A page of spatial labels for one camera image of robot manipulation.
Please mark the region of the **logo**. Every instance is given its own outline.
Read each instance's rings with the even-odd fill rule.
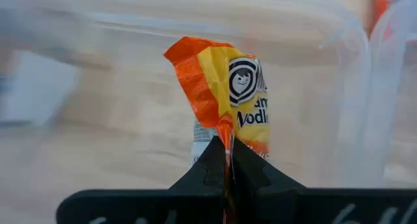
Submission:
[[[241,57],[230,61],[229,89],[230,104],[235,107],[251,100],[257,91],[266,91],[259,60]]]

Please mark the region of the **clear plastic container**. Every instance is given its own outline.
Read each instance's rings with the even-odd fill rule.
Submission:
[[[26,151],[25,141],[0,152],[1,167],[10,161],[1,157],[21,167],[20,176],[2,171],[2,189],[22,195],[11,198],[17,206],[42,201],[34,212],[44,220],[80,189],[167,188],[188,170],[194,115],[163,57],[182,36],[230,42],[260,57],[270,160],[279,170],[307,186],[369,183],[355,165],[365,160],[371,55],[360,22],[343,7],[329,0],[66,2],[94,21],[86,49],[111,66],[83,66],[61,117],[77,124],[37,134],[36,149]]]
[[[359,166],[369,169],[364,175],[373,181],[381,179],[378,185],[417,186],[416,2],[392,5],[371,35],[373,74],[363,145],[369,159]]]

